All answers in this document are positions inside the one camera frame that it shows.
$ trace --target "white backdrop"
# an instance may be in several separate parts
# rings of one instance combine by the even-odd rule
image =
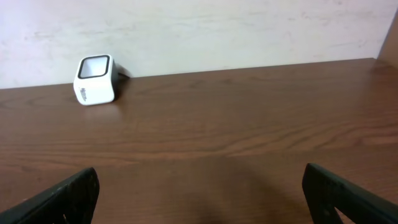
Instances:
[[[0,88],[377,57],[398,0],[1,0]]]

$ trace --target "brown wooden panel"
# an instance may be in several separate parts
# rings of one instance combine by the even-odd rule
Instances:
[[[378,59],[398,68],[398,13],[392,21],[389,32],[384,40]]]
[[[397,86],[361,59],[135,78],[89,107],[0,90],[0,210],[87,166],[94,223],[306,223],[308,162],[398,202]]]

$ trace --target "black object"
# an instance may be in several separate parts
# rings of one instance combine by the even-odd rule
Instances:
[[[89,224],[100,192],[94,168],[88,168],[0,213],[1,224]]]
[[[397,205],[316,164],[307,164],[302,185],[314,224],[343,223],[335,208],[357,224],[398,223]]]

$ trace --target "white electronic device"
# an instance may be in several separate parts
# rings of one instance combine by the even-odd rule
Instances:
[[[110,55],[96,55],[80,61],[73,89],[82,105],[97,105],[114,100],[118,71]]]

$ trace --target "small white box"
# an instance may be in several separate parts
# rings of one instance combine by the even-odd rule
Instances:
[[[73,89],[82,105],[97,105],[114,100],[118,71],[110,55],[96,55],[80,61]]]

